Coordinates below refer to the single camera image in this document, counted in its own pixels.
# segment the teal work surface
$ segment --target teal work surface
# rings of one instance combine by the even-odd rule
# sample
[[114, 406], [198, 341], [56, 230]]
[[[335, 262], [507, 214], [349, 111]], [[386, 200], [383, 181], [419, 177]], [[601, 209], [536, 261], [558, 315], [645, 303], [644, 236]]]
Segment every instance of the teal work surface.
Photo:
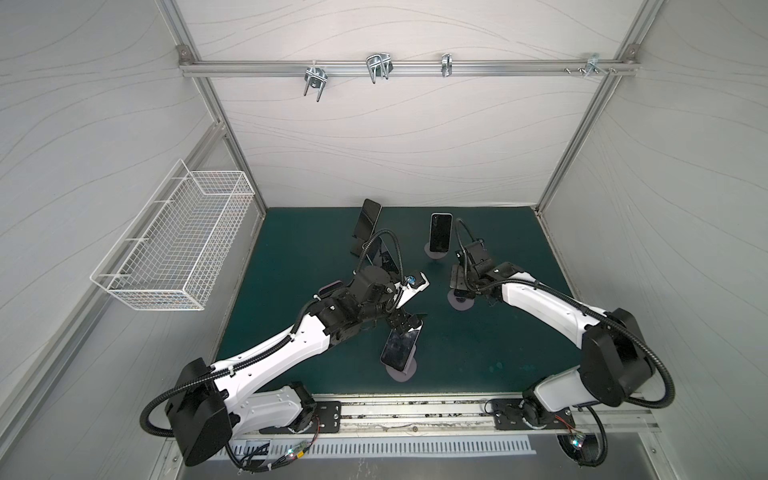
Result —
[[[530, 208], [384, 208], [378, 228], [396, 232], [405, 271], [421, 270], [429, 287], [406, 304], [427, 313], [415, 359], [404, 383], [379, 362], [389, 334], [384, 322], [314, 356], [265, 386], [301, 381], [311, 393], [522, 391], [575, 366], [579, 352], [565, 337], [522, 310], [477, 299], [465, 311], [447, 300], [453, 252], [441, 260], [424, 253], [429, 217], [450, 212], [485, 240], [499, 263], [523, 267], [541, 282], [570, 293]], [[356, 258], [349, 252], [357, 208], [271, 208], [237, 297], [218, 359], [243, 352], [291, 326], [301, 306], [334, 280], [348, 283]], [[385, 238], [393, 250], [391, 240]], [[451, 249], [457, 247], [451, 238]]]

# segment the smartphone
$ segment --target smartphone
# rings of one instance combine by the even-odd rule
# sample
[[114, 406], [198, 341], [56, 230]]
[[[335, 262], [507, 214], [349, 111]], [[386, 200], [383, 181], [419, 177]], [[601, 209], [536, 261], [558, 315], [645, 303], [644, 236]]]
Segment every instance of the smartphone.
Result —
[[390, 332], [382, 351], [381, 362], [398, 372], [404, 372], [413, 357], [413, 347], [416, 346], [416, 339], [421, 331], [422, 326], [419, 325], [418, 328], [403, 334], [395, 330]]
[[451, 248], [453, 215], [432, 214], [429, 222], [429, 251], [445, 253]]
[[357, 225], [355, 225], [355, 230], [352, 234], [352, 236], [355, 237], [355, 243], [350, 250], [356, 257], [359, 257], [362, 253], [362, 245], [371, 238], [371, 235], [373, 235], [381, 211], [381, 204], [378, 204], [369, 198], [366, 198], [366, 201], [362, 203], [360, 215], [357, 218]]

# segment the wire basket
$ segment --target wire basket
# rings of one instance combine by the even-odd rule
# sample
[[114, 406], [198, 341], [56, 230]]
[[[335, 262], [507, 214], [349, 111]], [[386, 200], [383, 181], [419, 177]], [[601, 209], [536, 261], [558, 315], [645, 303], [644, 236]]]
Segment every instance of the wire basket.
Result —
[[[166, 200], [142, 210], [145, 217], [152, 206], [157, 210], [143, 233], [129, 235], [139, 214], [91, 275], [134, 310], [202, 310], [253, 198], [242, 171], [184, 170], [170, 178], [178, 184]], [[115, 267], [104, 271], [109, 259]]]

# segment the vent grille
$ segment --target vent grille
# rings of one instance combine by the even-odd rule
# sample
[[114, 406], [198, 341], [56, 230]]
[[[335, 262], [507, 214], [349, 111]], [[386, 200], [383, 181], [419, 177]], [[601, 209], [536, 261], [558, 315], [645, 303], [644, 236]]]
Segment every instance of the vent grille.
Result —
[[[270, 458], [285, 454], [300, 439], [271, 441]], [[232, 444], [238, 457], [267, 443], [264, 440], [236, 440]], [[381, 457], [488, 457], [535, 455], [527, 435], [468, 435], [443, 437], [388, 437], [317, 439], [304, 458], [381, 458]], [[214, 459], [227, 459], [224, 450]]]

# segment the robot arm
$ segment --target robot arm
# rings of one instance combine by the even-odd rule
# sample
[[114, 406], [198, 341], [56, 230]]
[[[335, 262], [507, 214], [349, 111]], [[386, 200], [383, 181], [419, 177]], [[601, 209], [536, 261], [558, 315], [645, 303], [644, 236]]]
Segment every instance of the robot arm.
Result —
[[[210, 458], [245, 432], [269, 426], [301, 432], [310, 424], [316, 403], [300, 383], [253, 393], [297, 363], [355, 336], [368, 323], [383, 319], [400, 333], [421, 326], [419, 317], [402, 307], [427, 286], [420, 272], [397, 281], [381, 267], [362, 268], [350, 284], [335, 282], [321, 289], [292, 327], [267, 341], [210, 366], [202, 359], [187, 364], [177, 387], [150, 402], [140, 424], [151, 434], [175, 437], [187, 466]], [[149, 422], [149, 412], [165, 399], [170, 431]]]
[[[660, 360], [644, 344], [637, 321], [622, 309], [607, 312], [584, 305], [537, 281], [519, 266], [495, 263], [483, 240], [464, 245], [458, 238], [459, 265], [451, 288], [458, 298], [487, 296], [518, 307], [547, 323], [581, 350], [581, 364], [535, 383], [523, 394], [521, 406], [529, 425], [538, 428], [569, 406], [632, 402], [662, 408], [674, 398], [674, 384]], [[659, 369], [667, 386], [664, 399], [631, 398]]]

